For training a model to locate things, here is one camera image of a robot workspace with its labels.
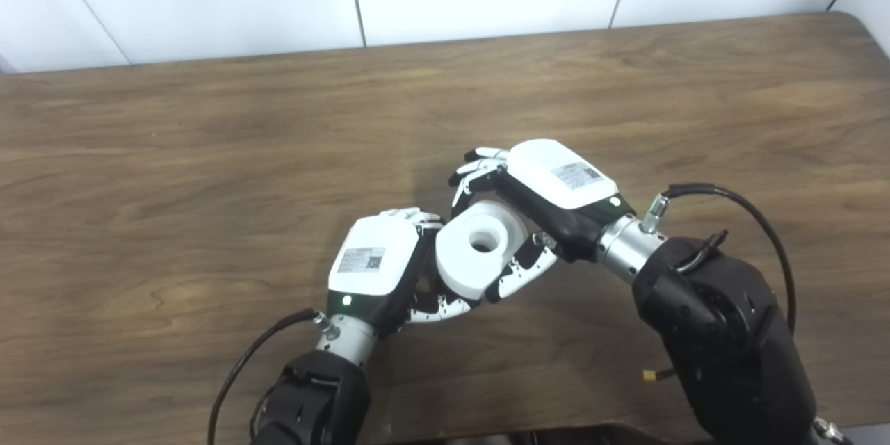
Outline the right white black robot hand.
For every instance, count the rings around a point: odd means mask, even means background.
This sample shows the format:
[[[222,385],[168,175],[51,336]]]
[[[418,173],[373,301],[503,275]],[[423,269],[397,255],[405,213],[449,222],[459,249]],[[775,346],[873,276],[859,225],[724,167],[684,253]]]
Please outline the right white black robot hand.
[[[493,192],[538,226],[484,287],[490,303],[538,278],[556,260],[600,261],[606,230],[636,214],[613,179],[556,140],[477,147],[464,162],[448,180],[455,189],[451,216],[464,213],[475,195]]]

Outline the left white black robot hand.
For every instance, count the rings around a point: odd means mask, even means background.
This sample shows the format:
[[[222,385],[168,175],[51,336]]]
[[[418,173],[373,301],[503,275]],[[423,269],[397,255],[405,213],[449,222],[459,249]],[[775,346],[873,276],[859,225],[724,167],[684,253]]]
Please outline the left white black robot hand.
[[[437,278],[431,291],[417,291],[445,220],[419,207],[387,209],[356,220],[327,279],[327,315],[351,317],[381,337],[407,323],[458,317],[480,305],[459,296]]]

